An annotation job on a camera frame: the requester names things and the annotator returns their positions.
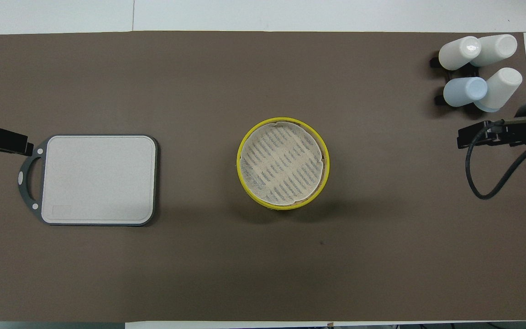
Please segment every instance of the round steamer basket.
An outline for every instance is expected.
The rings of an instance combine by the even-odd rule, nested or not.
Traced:
[[[314,200],[328,181],[330,157],[322,137],[292,118],[271,118],[251,128],[237,153],[237,173],[247,194],[274,210]]]

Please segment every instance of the white table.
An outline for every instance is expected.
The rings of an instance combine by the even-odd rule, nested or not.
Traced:
[[[526,0],[0,0],[0,34],[148,30],[525,32],[526,47]],[[334,320],[157,321],[127,323],[126,328],[311,327]]]

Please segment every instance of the cutting board handle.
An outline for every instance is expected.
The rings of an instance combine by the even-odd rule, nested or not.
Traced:
[[[40,217],[42,202],[41,200],[34,200],[30,195],[30,192],[28,190],[29,182],[27,178],[28,173],[32,168],[32,164],[37,159],[44,158],[43,153],[43,148],[40,147],[35,149],[32,156],[24,160],[23,164],[21,165],[21,168],[19,169],[19,173],[17,174],[17,186],[19,187],[19,194],[21,195],[21,198],[23,199],[23,202],[25,202],[26,206],[38,217]]]

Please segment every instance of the mesh cloth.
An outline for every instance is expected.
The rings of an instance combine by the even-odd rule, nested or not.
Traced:
[[[299,125],[285,121],[257,128],[243,145],[240,166],[247,188],[276,206],[311,196],[324,169],[316,140]]]

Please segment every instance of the white cutting board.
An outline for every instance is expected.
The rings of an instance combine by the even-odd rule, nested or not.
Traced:
[[[28,207],[52,225],[143,225],[154,213],[157,145],[144,135],[50,137],[26,159],[17,182]],[[27,172],[44,160],[42,199]]]

